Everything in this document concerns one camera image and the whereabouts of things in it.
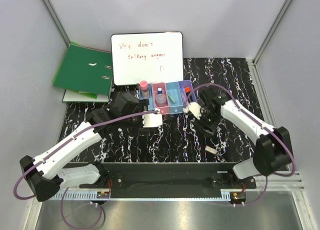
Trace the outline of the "light blue plastic bin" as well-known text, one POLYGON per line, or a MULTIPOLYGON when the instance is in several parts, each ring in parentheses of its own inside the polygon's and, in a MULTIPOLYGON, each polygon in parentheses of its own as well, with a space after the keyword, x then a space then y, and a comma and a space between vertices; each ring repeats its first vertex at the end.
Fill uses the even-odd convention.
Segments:
POLYGON ((138 90, 139 90, 139 99, 148 100, 148 111, 153 111, 155 109, 155 102, 153 97, 152 84, 148 84, 148 93, 149 93, 148 98, 145 98, 146 95, 140 86, 138 87, 138 90))

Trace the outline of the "pink capped glitter jar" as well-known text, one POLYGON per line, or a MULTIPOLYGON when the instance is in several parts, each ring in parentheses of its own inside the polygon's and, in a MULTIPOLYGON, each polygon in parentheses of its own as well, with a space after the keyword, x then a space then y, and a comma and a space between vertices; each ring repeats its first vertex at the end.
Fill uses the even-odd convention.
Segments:
POLYGON ((149 84, 146 80, 142 80, 139 83, 139 90, 140 90, 139 96, 141 99, 149 99, 150 98, 149 84))

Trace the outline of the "pink plastic bin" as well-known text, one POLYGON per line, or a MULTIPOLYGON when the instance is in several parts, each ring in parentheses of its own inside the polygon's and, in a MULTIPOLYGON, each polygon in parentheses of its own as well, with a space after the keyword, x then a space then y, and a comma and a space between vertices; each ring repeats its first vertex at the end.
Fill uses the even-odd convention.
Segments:
POLYGON ((160 109, 160 113, 163 115, 169 114, 169 100, 165 83, 153 83, 151 87, 154 100, 154 107, 156 109, 160 109))

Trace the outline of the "clear round glitter container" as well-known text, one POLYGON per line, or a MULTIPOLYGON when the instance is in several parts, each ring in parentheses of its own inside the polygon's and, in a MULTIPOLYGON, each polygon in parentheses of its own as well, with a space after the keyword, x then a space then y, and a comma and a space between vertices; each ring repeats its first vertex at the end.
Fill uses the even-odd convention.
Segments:
POLYGON ((165 94, 159 94, 155 96, 155 103, 158 107, 163 107, 167 104, 167 97, 165 94))

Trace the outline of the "small blue capped bottle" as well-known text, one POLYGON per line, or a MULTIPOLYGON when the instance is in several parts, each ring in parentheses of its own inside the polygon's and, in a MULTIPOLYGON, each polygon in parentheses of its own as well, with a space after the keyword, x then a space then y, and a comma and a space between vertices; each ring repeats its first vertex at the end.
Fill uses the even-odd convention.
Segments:
POLYGON ((163 89, 161 88, 161 87, 159 87, 158 89, 157 89, 157 95, 160 95, 160 94, 162 94, 163 93, 163 89))

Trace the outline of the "orange black highlighter marker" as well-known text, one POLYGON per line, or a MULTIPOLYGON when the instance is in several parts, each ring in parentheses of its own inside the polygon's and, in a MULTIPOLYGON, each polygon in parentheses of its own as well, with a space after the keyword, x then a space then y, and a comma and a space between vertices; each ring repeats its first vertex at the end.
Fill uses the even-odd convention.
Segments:
POLYGON ((185 91, 185 94, 186 94, 187 97, 188 97, 188 96, 191 96, 191 89, 190 89, 189 87, 186 87, 186 88, 184 89, 184 91, 185 91))

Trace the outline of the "white dry-erase board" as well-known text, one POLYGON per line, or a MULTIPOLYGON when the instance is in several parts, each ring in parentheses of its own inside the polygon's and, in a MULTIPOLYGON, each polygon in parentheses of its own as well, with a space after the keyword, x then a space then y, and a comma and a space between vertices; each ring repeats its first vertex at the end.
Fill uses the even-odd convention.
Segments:
POLYGON ((180 31, 113 34, 110 41, 115 85, 183 80, 183 34, 180 31))

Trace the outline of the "pink eraser bar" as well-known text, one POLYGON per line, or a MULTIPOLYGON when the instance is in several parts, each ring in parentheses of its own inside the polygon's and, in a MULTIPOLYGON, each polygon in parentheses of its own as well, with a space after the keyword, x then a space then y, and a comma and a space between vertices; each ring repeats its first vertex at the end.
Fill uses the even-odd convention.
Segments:
POLYGON ((182 101, 183 101, 183 105, 186 106, 187 105, 187 98, 186 98, 186 95, 184 93, 181 92, 181 98, 182 98, 182 101))

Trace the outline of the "purple plastic bin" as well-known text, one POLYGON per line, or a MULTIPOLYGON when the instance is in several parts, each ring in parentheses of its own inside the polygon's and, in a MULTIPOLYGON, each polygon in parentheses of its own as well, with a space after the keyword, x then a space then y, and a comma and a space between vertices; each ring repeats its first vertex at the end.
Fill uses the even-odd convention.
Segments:
POLYGON ((193 90, 193 85, 190 80, 183 80, 177 82, 177 104, 180 107, 184 107, 185 104, 189 104, 191 102, 197 102, 196 93, 193 92, 190 97, 188 95, 191 93, 191 90, 193 90))

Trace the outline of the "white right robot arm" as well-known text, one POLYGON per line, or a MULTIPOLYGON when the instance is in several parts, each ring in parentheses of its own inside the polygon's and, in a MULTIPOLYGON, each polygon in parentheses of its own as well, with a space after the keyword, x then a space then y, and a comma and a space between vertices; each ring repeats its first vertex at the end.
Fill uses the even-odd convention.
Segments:
POLYGON ((226 119, 254 143, 253 156, 235 164, 227 175, 228 185, 239 188, 245 178, 269 176, 280 168, 293 164, 290 133, 285 127, 276 128, 244 108, 227 93, 216 94, 210 88, 199 94, 203 104, 195 105, 193 114, 198 128, 208 137, 215 134, 221 119, 226 119))

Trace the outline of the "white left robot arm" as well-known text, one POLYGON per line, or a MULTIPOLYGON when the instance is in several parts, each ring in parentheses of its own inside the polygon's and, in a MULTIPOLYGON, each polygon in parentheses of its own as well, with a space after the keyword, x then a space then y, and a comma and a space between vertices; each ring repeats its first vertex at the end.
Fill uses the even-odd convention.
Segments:
POLYGON ((74 157, 102 140, 107 130, 124 125, 143 126, 143 117, 151 113, 148 100, 140 100, 129 93, 115 101, 94 109, 72 133, 44 153, 20 161, 22 176, 38 202, 52 198, 58 191, 70 187, 103 188, 111 186, 108 170, 98 162, 82 167, 65 168, 74 157))

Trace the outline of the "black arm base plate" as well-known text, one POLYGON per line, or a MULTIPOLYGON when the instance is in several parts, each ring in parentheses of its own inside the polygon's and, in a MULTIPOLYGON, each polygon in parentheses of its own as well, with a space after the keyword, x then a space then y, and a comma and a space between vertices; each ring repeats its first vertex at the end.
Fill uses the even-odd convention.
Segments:
POLYGON ((81 188, 111 187, 112 199, 213 199, 221 190, 253 190, 252 176, 237 179, 234 163, 103 163, 107 173, 101 183, 81 188))

